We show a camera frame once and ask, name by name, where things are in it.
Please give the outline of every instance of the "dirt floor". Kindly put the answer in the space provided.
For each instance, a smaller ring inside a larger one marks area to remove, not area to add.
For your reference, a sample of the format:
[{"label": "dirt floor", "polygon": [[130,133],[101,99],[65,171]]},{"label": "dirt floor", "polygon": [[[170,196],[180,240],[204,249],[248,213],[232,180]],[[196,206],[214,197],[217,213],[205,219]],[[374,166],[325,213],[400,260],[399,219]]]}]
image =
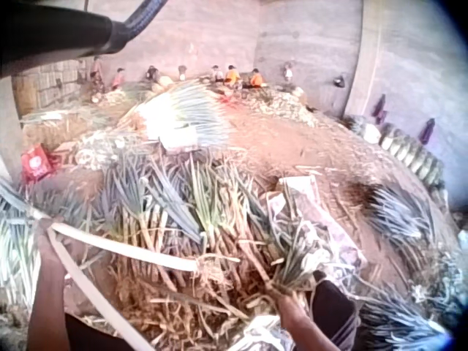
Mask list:
[{"label": "dirt floor", "polygon": [[[432,203],[422,183],[387,151],[368,144],[321,113],[314,114],[314,126],[309,127],[296,121],[252,115],[237,105],[227,112],[233,132],[223,154],[264,178],[267,186],[274,186],[283,176],[315,174],[325,210],[349,233],[371,266],[381,266],[377,282],[393,283],[404,292],[405,284],[395,268],[397,265],[403,271],[398,255],[380,240],[364,218],[366,186],[398,181],[406,190]],[[66,173],[61,176],[64,183],[73,178]],[[434,204],[433,208],[435,217],[442,222],[444,216]],[[449,226],[443,227],[443,241],[456,245],[455,233]],[[96,286],[114,304],[115,282],[107,271],[110,259],[107,255],[95,263],[91,272]],[[73,284],[67,287],[65,298],[67,311],[72,314],[90,314],[94,310]]]}]

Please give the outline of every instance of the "dark fabric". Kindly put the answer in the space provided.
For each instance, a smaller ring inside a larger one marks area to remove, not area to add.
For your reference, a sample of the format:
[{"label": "dark fabric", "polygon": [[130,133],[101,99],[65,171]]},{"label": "dark fabric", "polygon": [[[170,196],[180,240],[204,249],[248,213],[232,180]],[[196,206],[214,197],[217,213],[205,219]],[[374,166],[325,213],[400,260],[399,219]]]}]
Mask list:
[{"label": "dark fabric", "polygon": [[372,117],[377,117],[381,111],[383,111],[383,108],[385,107],[385,94],[382,94],[382,96],[379,99],[379,102],[375,105],[374,111],[372,111]]},{"label": "dark fabric", "polygon": [[380,124],[385,123],[385,119],[387,118],[388,111],[380,111],[379,115],[375,118],[375,124],[378,126]]},{"label": "dark fabric", "polygon": [[65,323],[71,351],[132,351],[125,340],[97,331],[69,314],[65,314]]},{"label": "dark fabric", "polygon": [[340,350],[352,349],[359,324],[358,310],[334,283],[325,280],[318,284],[312,316],[319,329]]},{"label": "dark fabric", "polygon": [[423,128],[421,133],[419,134],[419,141],[423,145],[427,145],[429,142],[429,139],[431,139],[432,132],[434,131],[434,127],[436,125],[436,122],[433,118],[429,119],[426,122],[426,126]]}]

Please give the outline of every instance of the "pink shirt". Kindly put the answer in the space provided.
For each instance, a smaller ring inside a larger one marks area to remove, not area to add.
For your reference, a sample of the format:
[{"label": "pink shirt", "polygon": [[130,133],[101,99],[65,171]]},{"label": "pink shirt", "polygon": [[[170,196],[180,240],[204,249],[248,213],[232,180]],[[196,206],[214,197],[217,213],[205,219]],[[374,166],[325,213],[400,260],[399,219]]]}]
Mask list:
[{"label": "pink shirt", "polygon": [[124,75],[122,72],[117,73],[116,77],[112,81],[112,86],[120,86],[124,82]]}]

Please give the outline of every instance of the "orange shirt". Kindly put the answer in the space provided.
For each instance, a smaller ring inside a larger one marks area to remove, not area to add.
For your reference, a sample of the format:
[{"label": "orange shirt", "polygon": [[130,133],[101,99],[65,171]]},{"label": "orange shirt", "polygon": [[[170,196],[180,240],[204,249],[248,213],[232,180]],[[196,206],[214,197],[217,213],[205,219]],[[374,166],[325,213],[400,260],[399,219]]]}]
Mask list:
[{"label": "orange shirt", "polygon": [[241,79],[241,76],[239,75],[239,72],[237,72],[236,69],[230,69],[229,71],[227,71],[227,73],[226,73],[226,81],[227,82],[229,82],[231,84],[234,84],[239,79]]},{"label": "orange shirt", "polygon": [[263,84],[263,77],[260,73],[255,73],[252,79],[250,80],[250,84],[253,86],[261,86]]}]

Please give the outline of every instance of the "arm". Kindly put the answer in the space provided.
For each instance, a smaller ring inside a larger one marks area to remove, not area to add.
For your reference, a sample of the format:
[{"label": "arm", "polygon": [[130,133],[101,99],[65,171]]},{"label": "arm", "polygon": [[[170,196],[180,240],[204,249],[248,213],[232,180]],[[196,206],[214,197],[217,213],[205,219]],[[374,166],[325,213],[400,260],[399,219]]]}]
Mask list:
[{"label": "arm", "polygon": [[69,351],[64,311],[66,271],[50,246],[45,230],[38,230],[43,232],[37,238],[41,267],[29,321],[27,350]]},{"label": "arm", "polygon": [[286,329],[300,351],[339,351],[338,347],[322,333],[307,315],[305,318],[297,319],[293,325],[289,325]]},{"label": "arm", "polygon": [[300,351],[339,351],[339,348],[311,321],[294,297],[277,292],[271,295],[276,300],[282,326],[291,334]]}]

